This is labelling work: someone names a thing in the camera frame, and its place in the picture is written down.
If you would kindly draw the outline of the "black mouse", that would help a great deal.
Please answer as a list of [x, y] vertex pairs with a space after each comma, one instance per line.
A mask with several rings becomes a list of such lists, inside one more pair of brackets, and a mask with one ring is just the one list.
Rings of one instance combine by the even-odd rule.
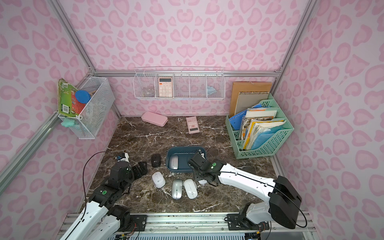
[[162, 158], [160, 154], [153, 154], [151, 156], [151, 166], [153, 168], [159, 168], [162, 165]]

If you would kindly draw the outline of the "white round mouse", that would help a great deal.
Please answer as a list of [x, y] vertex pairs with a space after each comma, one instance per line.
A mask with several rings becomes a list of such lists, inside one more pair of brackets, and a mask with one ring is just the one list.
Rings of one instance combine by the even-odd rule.
[[161, 172], [155, 172], [152, 175], [152, 180], [156, 188], [163, 188], [166, 184], [166, 180]]

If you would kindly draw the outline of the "white slim mouse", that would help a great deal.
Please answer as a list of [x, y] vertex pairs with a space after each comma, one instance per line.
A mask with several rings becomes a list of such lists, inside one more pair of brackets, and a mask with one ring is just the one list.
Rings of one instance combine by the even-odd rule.
[[195, 199], [198, 196], [197, 185], [192, 179], [185, 180], [184, 187], [189, 199]]

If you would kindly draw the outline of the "dark teal storage box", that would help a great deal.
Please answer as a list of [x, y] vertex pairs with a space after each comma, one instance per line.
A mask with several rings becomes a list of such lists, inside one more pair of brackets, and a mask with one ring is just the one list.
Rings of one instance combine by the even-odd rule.
[[[192, 173], [193, 170], [188, 165], [188, 160], [191, 159], [196, 153], [199, 153], [203, 157], [206, 156], [206, 150], [200, 146], [172, 147], [167, 153], [166, 167], [172, 173]], [[169, 159], [172, 155], [178, 155], [179, 157], [179, 168], [177, 170], [172, 170], [169, 167]]]

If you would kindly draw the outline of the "silver grey mouse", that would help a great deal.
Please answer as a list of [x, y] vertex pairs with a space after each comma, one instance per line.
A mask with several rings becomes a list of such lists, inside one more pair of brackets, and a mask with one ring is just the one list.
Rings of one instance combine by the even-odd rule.
[[174, 200], [181, 199], [183, 195], [183, 181], [181, 179], [175, 179], [172, 185], [172, 198]]

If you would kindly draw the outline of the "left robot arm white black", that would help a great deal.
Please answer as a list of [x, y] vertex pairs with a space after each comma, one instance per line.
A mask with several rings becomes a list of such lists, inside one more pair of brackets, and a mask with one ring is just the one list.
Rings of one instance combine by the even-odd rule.
[[94, 190], [84, 209], [61, 237], [62, 240], [107, 240], [116, 232], [144, 232], [147, 215], [132, 215], [116, 202], [129, 190], [135, 180], [148, 173], [146, 162], [133, 167], [129, 162], [117, 162], [101, 185]]

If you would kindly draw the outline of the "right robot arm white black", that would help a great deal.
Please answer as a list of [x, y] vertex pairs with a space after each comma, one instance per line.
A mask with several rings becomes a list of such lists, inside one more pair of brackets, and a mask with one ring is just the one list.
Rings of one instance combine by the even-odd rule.
[[302, 197], [287, 178], [256, 176], [222, 161], [212, 163], [200, 154], [194, 154], [188, 165], [197, 181], [206, 181], [215, 187], [232, 186], [261, 199], [258, 204], [247, 204], [238, 214], [228, 214], [225, 220], [229, 230], [261, 232], [270, 229], [269, 222], [276, 222], [287, 229], [298, 226]]

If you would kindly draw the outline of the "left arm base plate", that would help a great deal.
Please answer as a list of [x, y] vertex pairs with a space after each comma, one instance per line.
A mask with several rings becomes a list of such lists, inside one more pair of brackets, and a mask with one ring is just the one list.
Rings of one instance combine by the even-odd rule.
[[119, 232], [143, 232], [146, 228], [148, 215], [126, 215], [120, 220]]

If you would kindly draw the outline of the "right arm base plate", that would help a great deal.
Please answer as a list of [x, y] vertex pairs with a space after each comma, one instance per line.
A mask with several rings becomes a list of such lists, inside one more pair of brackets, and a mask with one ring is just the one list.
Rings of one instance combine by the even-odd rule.
[[255, 224], [241, 214], [227, 214], [224, 221], [227, 222], [230, 231], [253, 230], [262, 232], [270, 230], [268, 222]]

